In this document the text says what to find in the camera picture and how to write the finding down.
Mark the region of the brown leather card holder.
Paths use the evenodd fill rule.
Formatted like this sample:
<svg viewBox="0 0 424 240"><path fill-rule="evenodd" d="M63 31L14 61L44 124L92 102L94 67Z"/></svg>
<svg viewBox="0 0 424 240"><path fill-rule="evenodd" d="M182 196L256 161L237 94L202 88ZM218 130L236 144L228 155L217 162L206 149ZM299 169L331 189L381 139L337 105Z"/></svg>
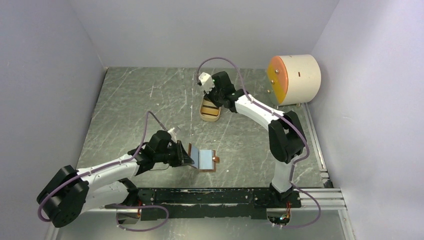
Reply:
<svg viewBox="0 0 424 240"><path fill-rule="evenodd" d="M200 172L215 172L216 164L220 163L220 158L216 155L215 150L199 149L191 143L188 145L188 156L192 159L192 164L189 166Z"/></svg>

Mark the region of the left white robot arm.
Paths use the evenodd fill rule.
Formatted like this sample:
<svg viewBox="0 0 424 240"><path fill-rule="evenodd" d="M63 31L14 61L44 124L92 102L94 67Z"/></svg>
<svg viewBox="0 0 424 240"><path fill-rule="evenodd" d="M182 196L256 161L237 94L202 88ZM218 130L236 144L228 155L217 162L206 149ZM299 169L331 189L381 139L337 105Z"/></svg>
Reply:
<svg viewBox="0 0 424 240"><path fill-rule="evenodd" d="M38 218L61 228L91 209L141 207L143 200L132 177L152 170L157 163L176 168L195 162L171 131L159 130L115 160L79 169L62 167L36 199Z"/></svg>

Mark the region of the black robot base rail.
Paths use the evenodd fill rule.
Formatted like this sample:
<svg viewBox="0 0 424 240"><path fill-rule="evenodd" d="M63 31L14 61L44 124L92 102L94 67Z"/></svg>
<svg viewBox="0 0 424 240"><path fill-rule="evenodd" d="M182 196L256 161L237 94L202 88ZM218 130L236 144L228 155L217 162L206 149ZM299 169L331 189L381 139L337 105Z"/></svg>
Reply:
<svg viewBox="0 0 424 240"><path fill-rule="evenodd" d="M285 221L292 208L302 206L293 190L280 198L269 187L233 188L139 188L129 179L119 180L126 193L120 209L135 209L142 221L159 219L239 218L267 220L267 211L282 209Z"/></svg>

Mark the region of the grey card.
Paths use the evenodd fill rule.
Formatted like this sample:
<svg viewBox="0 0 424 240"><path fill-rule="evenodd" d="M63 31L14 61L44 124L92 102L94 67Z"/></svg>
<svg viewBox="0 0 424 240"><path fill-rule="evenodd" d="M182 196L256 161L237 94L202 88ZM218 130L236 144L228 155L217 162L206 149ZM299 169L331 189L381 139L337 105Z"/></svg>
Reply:
<svg viewBox="0 0 424 240"><path fill-rule="evenodd" d="M199 169L213 170L214 169L214 151L210 149L201 149L199 151Z"/></svg>

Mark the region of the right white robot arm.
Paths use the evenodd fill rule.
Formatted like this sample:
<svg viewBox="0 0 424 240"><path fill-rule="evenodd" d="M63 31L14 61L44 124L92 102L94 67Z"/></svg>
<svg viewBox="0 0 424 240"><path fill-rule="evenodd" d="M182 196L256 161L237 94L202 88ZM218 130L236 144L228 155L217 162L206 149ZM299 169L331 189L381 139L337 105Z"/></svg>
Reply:
<svg viewBox="0 0 424 240"><path fill-rule="evenodd" d="M310 153L298 115L258 101L245 88L236 89L225 71L213 75L203 72L197 80L205 96L216 107L244 115L267 130L269 149L275 158L269 199L275 207L282 207L288 202L294 188L295 165Z"/></svg>

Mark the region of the beige oval card tray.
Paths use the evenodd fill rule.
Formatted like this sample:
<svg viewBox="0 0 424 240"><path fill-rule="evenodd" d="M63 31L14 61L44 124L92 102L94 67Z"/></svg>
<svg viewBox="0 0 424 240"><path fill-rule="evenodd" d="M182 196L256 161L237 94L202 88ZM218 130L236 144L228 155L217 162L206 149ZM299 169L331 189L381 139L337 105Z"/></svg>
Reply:
<svg viewBox="0 0 424 240"><path fill-rule="evenodd" d="M203 97L200 109L200 118L206 122L216 122L221 115L221 108L217 107L206 96Z"/></svg>

